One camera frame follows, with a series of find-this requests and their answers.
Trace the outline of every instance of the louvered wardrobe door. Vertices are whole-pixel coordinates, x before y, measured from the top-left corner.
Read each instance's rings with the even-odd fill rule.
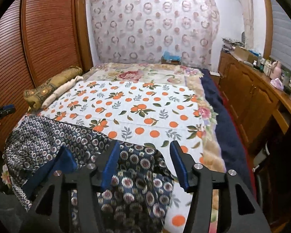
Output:
[[[1,150],[8,134],[28,109],[23,91],[34,88],[23,53],[20,3],[21,0],[15,0],[0,19],[0,106],[14,104],[16,107],[14,114],[0,120]]]
[[[23,0],[25,52],[36,86],[63,69],[81,66],[74,0]]]

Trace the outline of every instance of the red fabric edge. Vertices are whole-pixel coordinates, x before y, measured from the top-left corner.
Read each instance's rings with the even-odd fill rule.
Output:
[[[250,166],[250,164],[249,164],[249,158],[250,158],[250,157],[249,157],[249,154],[248,154],[248,150],[247,150],[247,148],[244,146],[244,143],[243,143],[243,141],[242,141],[242,139],[241,139],[241,135],[240,135],[239,129],[238,129],[238,127],[237,127],[237,125],[236,125],[236,122],[235,122],[235,120],[234,120],[234,118],[233,118],[233,116],[232,116],[232,114],[231,114],[231,112],[230,112],[230,109],[229,109],[229,106],[228,106],[228,103],[227,103],[227,99],[226,99],[226,98],[223,96],[223,94],[221,93],[221,91],[220,91],[218,85],[217,85],[215,82],[214,82],[214,84],[216,85],[216,87],[217,87],[217,89],[218,89],[218,91],[219,91],[219,94],[220,94],[220,96],[221,96],[221,98],[222,98],[222,101],[223,101],[223,105],[224,105],[224,107],[226,108],[228,114],[230,115],[230,118],[232,119],[232,122],[233,122],[233,124],[234,124],[235,129],[236,129],[236,132],[237,132],[238,138],[239,138],[239,140],[241,141],[241,144],[242,144],[242,146],[243,146],[243,148],[244,148],[244,151],[245,151],[245,154],[246,154],[246,160],[247,160],[247,167],[248,167],[249,175],[250,175],[250,181],[251,181],[251,185],[252,185],[252,189],[253,189],[253,195],[254,195],[255,199],[257,199],[257,191],[256,191],[256,187],[255,187],[255,176],[254,176],[254,174],[253,174],[253,172],[252,172],[252,169],[251,169],[251,166]]]

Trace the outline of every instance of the white sheet with orange fruit print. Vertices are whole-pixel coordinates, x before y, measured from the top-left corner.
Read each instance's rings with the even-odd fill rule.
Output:
[[[225,171],[214,129],[216,113],[204,97],[198,69],[160,64],[103,64],[37,115],[92,127],[110,138],[162,152],[176,176],[169,144],[211,170]],[[192,195],[175,177],[164,232],[183,232]],[[213,193],[210,232],[216,232],[218,193]]]

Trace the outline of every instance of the bed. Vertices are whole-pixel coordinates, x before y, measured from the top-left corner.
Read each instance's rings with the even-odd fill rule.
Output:
[[[164,232],[183,232],[192,200],[192,195],[177,182],[169,155],[173,140],[178,141],[183,152],[211,170],[235,169],[252,191],[243,146],[207,70],[167,64],[105,63],[83,78],[47,109],[26,114],[18,125],[30,116],[47,117],[158,149],[174,178]],[[76,148],[71,152],[80,158]],[[56,153],[49,149],[43,156],[42,164]],[[28,210],[31,201],[19,195],[20,185],[10,179],[13,191]],[[217,212],[218,191],[214,190],[210,232],[216,232]]]

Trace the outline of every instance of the pink bottle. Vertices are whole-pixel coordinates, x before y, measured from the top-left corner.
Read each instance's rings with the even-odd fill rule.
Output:
[[[272,80],[278,78],[280,79],[281,77],[281,63],[280,61],[275,61],[273,64],[272,64],[273,68],[272,68],[272,72],[271,72],[271,75],[269,76]]]

